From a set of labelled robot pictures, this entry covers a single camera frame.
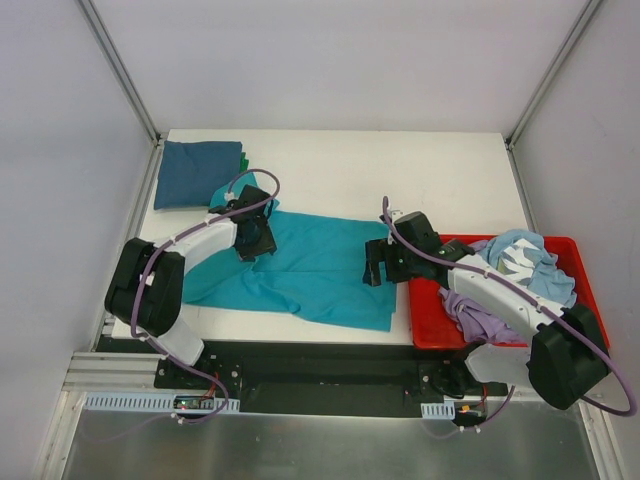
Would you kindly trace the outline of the teal t shirt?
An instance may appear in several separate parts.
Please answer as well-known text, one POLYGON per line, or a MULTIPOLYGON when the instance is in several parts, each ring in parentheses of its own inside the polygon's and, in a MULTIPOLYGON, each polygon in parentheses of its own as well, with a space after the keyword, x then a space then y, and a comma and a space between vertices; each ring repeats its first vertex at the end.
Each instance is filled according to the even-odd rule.
POLYGON ((184 303, 390 331, 395 286, 370 287, 362 280, 365 244, 386 238, 384 225, 275 209, 269 226, 274 254, 243 262, 229 248, 210 256, 186 275, 184 303))

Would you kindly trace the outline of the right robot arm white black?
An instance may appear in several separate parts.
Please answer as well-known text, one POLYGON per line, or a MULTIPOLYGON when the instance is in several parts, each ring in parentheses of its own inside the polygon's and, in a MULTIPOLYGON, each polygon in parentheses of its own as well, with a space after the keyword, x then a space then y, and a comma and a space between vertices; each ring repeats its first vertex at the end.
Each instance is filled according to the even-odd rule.
POLYGON ((588 306, 567 307, 532 292, 470 244, 444 241, 421 212, 395 218, 389 227, 385 237, 364 245, 365 284, 436 283, 460 296, 464 310, 486 311, 517 337, 513 345, 492 333, 467 341, 463 362, 450 369, 457 392, 473 394, 484 383, 525 386, 566 410, 610 373, 606 341, 588 306))

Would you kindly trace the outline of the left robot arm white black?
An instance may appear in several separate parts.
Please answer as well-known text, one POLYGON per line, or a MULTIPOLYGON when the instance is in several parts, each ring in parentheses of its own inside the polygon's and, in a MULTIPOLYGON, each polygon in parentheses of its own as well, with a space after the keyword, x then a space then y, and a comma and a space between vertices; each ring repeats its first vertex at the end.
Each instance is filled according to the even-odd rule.
POLYGON ((176 375, 188 388, 204 387, 211 365, 204 342, 182 318, 184 280, 195 267, 219 254, 214 268, 223 280, 264 254, 276 252, 268 220, 274 198, 253 185, 209 211, 198 224, 153 243, 127 241, 107 289, 108 313, 179 361, 176 375))

